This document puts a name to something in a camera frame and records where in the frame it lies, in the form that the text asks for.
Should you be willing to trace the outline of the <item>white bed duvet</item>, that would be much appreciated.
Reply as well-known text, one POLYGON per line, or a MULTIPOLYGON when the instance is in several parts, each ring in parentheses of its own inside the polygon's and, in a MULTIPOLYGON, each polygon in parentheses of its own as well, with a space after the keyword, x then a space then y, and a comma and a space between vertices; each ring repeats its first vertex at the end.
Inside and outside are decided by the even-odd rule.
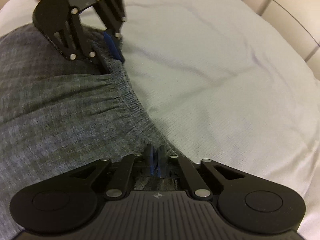
MULTIPOLYGON (((319 81, 305 61, 241 0, 124 2, 122 65, 155 127, 194 162, 297 191, 299 233, 319 239, 319 81)), ((1 37, 33 25, 35 6, 10 0, 1 37)))

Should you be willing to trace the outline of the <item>white wardrobe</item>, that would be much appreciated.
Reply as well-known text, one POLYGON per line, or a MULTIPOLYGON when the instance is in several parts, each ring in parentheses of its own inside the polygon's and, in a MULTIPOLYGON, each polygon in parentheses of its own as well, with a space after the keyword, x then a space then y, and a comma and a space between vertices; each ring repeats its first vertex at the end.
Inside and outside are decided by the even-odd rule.
POLYGON ((309 61, 319 50, 319 0, 243 0, 309 61))

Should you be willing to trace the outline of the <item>grey plaid shorts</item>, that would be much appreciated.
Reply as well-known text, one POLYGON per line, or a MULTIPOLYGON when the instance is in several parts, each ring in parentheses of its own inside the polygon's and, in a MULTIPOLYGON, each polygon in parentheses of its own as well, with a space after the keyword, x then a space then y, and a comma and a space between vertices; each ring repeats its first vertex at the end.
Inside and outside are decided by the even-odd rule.
POLYGON ((88 60, 65 60, 31 24, 1 37, 1 239, 19 233, 9 204, 26 186, 97 159, 119 161, 147 144, 180 155, 142 107, 103 32, 84 33, 109 74, 88 60))

